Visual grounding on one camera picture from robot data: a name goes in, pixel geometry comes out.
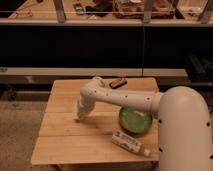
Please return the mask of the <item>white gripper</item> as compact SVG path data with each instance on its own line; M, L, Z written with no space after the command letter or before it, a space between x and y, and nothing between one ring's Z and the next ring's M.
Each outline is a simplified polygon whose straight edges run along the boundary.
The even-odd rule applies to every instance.
M78 100L73 109L73 113L79 113L83 116L83 120L89 115L89 113L94 109L94 104L82 103Z

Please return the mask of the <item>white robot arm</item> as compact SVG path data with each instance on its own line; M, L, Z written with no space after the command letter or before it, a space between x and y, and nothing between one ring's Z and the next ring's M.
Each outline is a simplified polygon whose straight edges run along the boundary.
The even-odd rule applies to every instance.
M159 171L213 171L213 140L207 103L196 90L176 86L167 91L108 89L94 77L80 89L78 120L97 102L154 114L158 119Z

